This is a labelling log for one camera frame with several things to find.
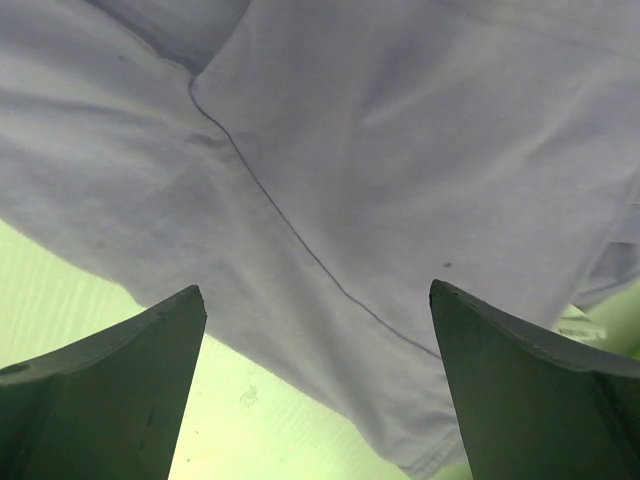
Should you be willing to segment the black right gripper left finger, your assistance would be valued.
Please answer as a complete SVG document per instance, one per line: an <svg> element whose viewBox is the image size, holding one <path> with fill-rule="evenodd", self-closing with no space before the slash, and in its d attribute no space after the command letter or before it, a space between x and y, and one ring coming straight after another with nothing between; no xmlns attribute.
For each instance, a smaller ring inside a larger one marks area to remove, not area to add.
<svg viewBox="0 0 640 480"><path fill-rule="evenodd" d="M190 286L3 368L2 478L168 478L206 318Z"/></svg>

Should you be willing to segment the purple t shirt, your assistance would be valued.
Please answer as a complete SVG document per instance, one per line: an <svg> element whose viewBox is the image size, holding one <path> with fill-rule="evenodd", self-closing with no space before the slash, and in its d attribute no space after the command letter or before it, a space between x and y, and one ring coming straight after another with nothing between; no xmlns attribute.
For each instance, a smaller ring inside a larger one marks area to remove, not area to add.
<svg viewBox="0 0 640 480"><path fill-rule="evenodd" d="M1 217L426 479L434 279L539 326L639 279L635 1L5 1Z"/></svg>

